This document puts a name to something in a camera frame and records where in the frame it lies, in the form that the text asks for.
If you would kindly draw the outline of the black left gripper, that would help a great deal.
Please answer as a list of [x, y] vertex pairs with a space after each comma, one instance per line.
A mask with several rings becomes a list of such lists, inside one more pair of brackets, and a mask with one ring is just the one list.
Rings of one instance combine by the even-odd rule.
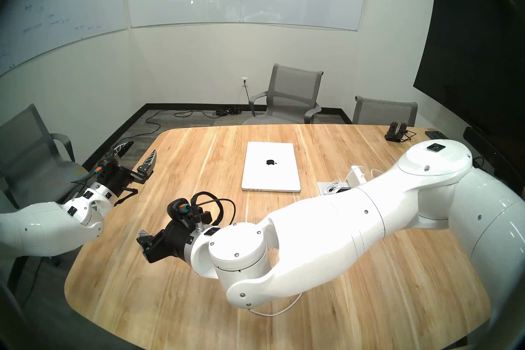
[[[108, 156], [101, 159], [94, 170], [96, 181], [93, 183], [93, 190], [109, 200], [113, 206], [138, 194], [136, 188], [129, 188], [129, 185], [135, 181], [132, 171], [121, 166], [117, 160], [122, 158], [133, 144], [134, 141], [127, 141], [110, 148]], [[156, 158], [157, 151], [153, 150], [143, 164], [137, 168], [137, 182], [146, 182], [151, 177]]]

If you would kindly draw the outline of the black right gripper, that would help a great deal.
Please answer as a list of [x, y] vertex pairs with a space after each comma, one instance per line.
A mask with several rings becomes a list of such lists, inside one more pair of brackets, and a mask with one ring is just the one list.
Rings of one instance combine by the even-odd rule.
[[137, 243], [148, 263], [155, 263], [167, 257], [175, 257], [189, 262], [189, 254], [186, 254], [185, 251], [186, 246], [191, 247], [195, 238], [193, 235], [195, 231], [195, 225], [187, 228], [175, 221], [170, 221], [164, 229], [154, 236], [140, 230]]

